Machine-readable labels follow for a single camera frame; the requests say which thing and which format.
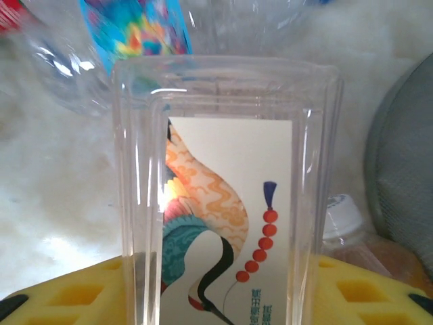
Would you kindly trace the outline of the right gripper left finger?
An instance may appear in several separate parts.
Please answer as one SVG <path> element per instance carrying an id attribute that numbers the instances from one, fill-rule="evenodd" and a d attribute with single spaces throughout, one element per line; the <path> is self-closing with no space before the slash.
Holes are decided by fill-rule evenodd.
<path id="1" fill-rule="evenodd" d="M 126 324 L 122 258 L 108 259 L 10 294 L 1 300 L 1 323 Z"/>

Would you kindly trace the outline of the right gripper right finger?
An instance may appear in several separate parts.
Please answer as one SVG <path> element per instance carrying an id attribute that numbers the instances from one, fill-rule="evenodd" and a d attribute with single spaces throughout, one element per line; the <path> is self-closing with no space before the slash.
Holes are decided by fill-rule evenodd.
<path id="1" fill-rule="evenodd" d="M 431 324 L 432 299 L 408 284 L 320 256 L 311 324 Z"/>

